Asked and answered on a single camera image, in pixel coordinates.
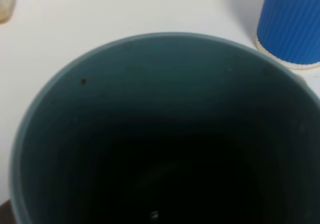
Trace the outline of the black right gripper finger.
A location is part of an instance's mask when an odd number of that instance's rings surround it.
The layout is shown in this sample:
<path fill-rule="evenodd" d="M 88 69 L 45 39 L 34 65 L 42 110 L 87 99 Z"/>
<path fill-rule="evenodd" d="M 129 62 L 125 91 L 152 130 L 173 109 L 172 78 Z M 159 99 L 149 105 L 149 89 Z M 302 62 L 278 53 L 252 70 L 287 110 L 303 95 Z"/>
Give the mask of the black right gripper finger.
<path fill-rule="evenodd" d="M 0 206 L 0 224 L 16 224 L 10 200 Z"/>

